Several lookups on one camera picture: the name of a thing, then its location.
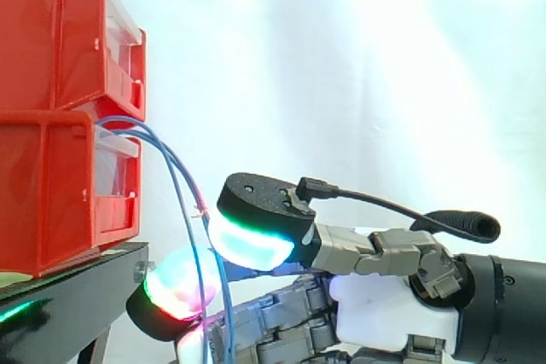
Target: metal table leg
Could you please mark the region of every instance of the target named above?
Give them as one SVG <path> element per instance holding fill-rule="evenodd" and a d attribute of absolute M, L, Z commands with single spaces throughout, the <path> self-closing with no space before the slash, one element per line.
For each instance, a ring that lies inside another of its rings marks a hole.
<path fill-rule="evenodd" d="M 78 364 L 103 364 L 110 327 L 85 347 L 78 356 Z"/>

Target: black shelf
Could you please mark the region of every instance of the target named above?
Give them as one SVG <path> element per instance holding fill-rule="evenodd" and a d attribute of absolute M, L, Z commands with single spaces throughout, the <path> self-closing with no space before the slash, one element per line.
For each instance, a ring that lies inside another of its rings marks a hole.
<path fill-rule="evenodd" d="M 81 351 L 80 362 L 93 362 L 95 340 L 103 344 L 125 312 L 147 261 L 147 243 L 124 243 L 84 266 L 0 289 L 0 316 L 32 302 L 0 322 L 0 364 L 65 364 Z"/>

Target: white wall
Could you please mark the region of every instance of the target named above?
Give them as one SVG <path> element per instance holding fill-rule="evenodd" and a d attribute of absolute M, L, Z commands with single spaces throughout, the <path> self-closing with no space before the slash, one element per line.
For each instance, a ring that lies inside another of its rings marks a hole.
<path fill-rule="evenodd" d="M 419 211 L 488 211 L 504 228 L 495 245 L 441 239 L 546 262 L 544 0 L 122 1 L 148 32 L 148 122 L 210 204 L 234 171 L 316 176 Z M 343 225 L 410 223 L 343 201 L 319 210 Z M 156 261 L 187 244 L 150 149 L 139 239 Z M 235 300 L 272 281 L 233 286 Z M 107 364 L 172 357 L 115 323 Z"/>

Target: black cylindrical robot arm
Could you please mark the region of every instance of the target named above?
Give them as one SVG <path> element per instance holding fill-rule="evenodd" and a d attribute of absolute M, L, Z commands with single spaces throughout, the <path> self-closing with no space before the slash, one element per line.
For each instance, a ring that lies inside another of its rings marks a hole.
<path fill-rule="evenodd" d="M 459 256 L 468 270 L 459 306 L 460 361 L 536 364 L 546 358 L 546 264 Z"/>

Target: red plastic storage bin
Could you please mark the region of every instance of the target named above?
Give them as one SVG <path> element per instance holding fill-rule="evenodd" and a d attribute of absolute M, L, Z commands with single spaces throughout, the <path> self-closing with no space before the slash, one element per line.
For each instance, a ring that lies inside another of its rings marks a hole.
<path fill-rule="evenodd" d="M 0 271 L 40 276 L 138 234 L 140 145 L 82 112 L 0 112 Z"/>
<path fill-rule="evenodd" d="M 0 0 L 0 110 L 145 117 L 145 43 L 119 0 Z"/>

